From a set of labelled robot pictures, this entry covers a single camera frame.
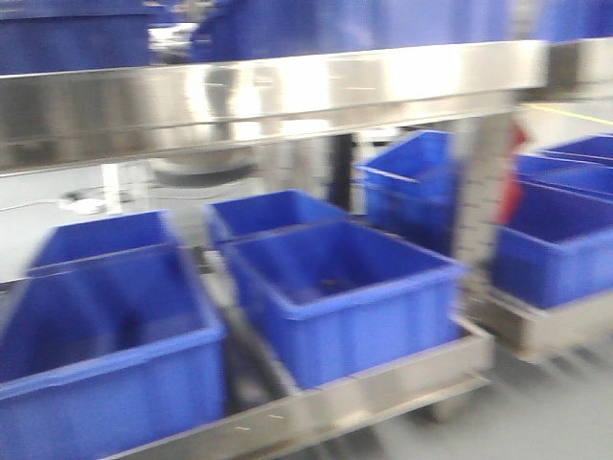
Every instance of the steel shelf rail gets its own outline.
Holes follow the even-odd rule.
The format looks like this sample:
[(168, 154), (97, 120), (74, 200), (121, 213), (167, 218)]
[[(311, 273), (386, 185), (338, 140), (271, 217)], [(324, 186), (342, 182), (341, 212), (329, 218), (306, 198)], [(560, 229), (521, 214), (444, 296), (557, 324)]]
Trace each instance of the steel shelf rail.
[(551, 102), (613, 97), (613, 37), (558, 43), (549, 48), (547, 86), (531, 99)]
[(539, 41), (0, 78), (0, 174), (508, 112)]
[[(456, 152), (466, 173), (455, 256), (474, 268), (468, 286), (483, 299), (511, 114), (524, 91), (545, 86), (546, 66), (546, 44), (527, 40), (3, 77), (0, 176), (469, 119), (474, 142)], [(113, 458), (278, 458), (419, 407), (453, 405), (487, 384), (480, 374), (493, 352), (489, 334), (458, 322), (464, 335), (442, 347)]]

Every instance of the blue object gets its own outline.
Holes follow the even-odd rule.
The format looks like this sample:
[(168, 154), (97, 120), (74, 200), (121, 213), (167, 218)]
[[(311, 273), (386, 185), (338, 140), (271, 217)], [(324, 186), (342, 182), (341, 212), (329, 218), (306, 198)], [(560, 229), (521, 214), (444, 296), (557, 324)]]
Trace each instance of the blue object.
[(174, 14), (170, 6), (161, 3), (150, 4), (151, 19), (149, 26), (154, 28), (171, 27), (178, 22), (178, 16)]
[(3, 459), (94, 460), (223, 415), (224, 329), (187, 254), (153, 247), (17, 286), (0, 317)]
[(517, 178), (520, 181), (538, 181), (543, 174), (564, 171), (568, 169), (598, 168), (598, 165), (586, 161), (573, 161), (547, 156), (517, 155), (515, 157)]
[(582, 195), (613, 201), (613, 169), (594, 167), (544, 174), (539, 182)]
[(612, 0), (544, 0), (534, 38), (552, 42), (613, 35)]
[(548, 147), (543, 149), (541, 153), (550, 158), (591, 161), (613, 167), (613, 137), (585, 137), (568, 144)]
[(458, 337), (462, 268), (375, 230), (325, 223), (230, 243), (226, 256), (255, 326), (303, 388)]
[(509, 0), (225, 0), (195, 61), (282, 58), (509, 38)]
[(105, 260), (131, 259), (179, 240), (163, 212), (103, 218), (57, 227), (34, 257), (28, 276), (45, 276)]
[(149, 64), (141, 0), (8, 0), (0, 4), (0, 75)]
[(370, 224), (450, 253), (458, 176), (450, 139), (445, 132), (421, 131), (356, 165), (364, 174)]
[(262, 236), (296, 225), (348, 219), (340, 208), (299, 190), (220, 201), (204, 207), (209, 241), (215, 249), (225, 242)]
[(510, 39), (509, 0), (375, 1), (377, 48)]
[(508, 226), (500, 228), (493, 284), (549, 309), (613, 288), (613, 204), (522, 184)]

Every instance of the plastic storage bin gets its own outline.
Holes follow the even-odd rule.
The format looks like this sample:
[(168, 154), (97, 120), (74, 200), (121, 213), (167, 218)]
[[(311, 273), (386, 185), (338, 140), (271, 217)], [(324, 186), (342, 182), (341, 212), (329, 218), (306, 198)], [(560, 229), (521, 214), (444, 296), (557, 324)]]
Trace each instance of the plastic storage bin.
[(547, 156), (517, 155), (515, 157), (517, 178), (522, 181), (538, 181), (543, 174), (565, 170), (585, 170), (598, 165), (585, 161), (564, 160)]
[(299, 190), (221, 201), (204, 207), (209, 241), (219, 249), (225, 242), (261, 236), (296, 225), (348, 219), (349, 215)]
[(178, 245), (166, 213), (159, 211), (65, 225), (54, 229), (43, 243), (28, 276), (45, 276), (98, 260), (130, 259)]
[(539, 182), (582, 195), (613, 201), (613, 169), (603, 167), (578, 168), (550, 172)]
[(1, 458), (94, 460), (223, 415), (224, 330), (188, 256), (121, 254), (30, 278), (3, 309)]
[(543, 149), (541, 153), (550, 158), (590, 161), (613, 167), (613, 137), (585, 137), (568, 144)]
[(548, 309), (613, 288), (613, 204), (534, 184), (500, 228), (492, 282)]
[(0, 75), (149, 64), (141, 0), (0, 3)]
[(231, 243), (256, 327), (303, 388), (458, 337), (463, 270), (375, 230), (333, 222)]
[(151, 18), (149, 26), (151, 28), (164, 28), (176, 25), (178, 16), (174, 14), (171, 6), (162, 3), (150, 3)]
[(280, 58), (509, 38), (509, 0), (226, 0), (193, 60)]
[(356, 165), (370, 224), (449, 253), (458, 170), (450, 139), (444, 132), (421, 131)]
[(611, 0), (543, 0), (534, 38), (553, 42), (613, 35)]
[(498, 41), (510, 38), (508, 0), (375, 2), (377, 48)]

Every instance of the stainless steel shelf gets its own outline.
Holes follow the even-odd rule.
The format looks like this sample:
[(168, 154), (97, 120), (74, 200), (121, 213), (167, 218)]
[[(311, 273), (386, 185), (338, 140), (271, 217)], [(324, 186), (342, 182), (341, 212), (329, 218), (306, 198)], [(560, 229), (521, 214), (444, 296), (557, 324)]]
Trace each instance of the stainless steel shelf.
[(488, 384), (492, 338), (460, 319), (462, 338), (314, 390), (270, 402), (108, 460), (264, 460)]
[(469, 316), (493, 331), (517, 357), (537, 363), (613, 332), (613, 292), (606, 291), (542, 310), (493, 290)]
[(599, 100), (613, 97), (613, 37), (552, 45), (548, 84), (535, 90), (547, 101)]
[(539, 41), (0, 78), (0, 173), (513, 110)]

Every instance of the reflective steel surface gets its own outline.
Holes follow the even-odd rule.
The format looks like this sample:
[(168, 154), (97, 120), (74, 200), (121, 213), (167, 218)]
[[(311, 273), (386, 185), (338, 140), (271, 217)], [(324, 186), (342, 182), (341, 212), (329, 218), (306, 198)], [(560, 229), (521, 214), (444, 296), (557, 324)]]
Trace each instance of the reflective steel surface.
[(114, 460), (264, 460), (389, 419), (488, 383), (491, 337), (461, 320), (464, 336), (372, 371), (301, 392), (217, 424), (109, 457)]
[(612, 56), (613, 37), (553, 45), (548, 85), (535, 91), (535, 97), (558, 101), (613, 97)]
[(470, 313), (518, 357), (539, 362), (613, 332), (612, 302), (613, 292), (606, 291), (542, 310), (493, 289), (490, 301), (472, 305)]
[(0, 173), (509, 110), (542, 42), (0, 78)]

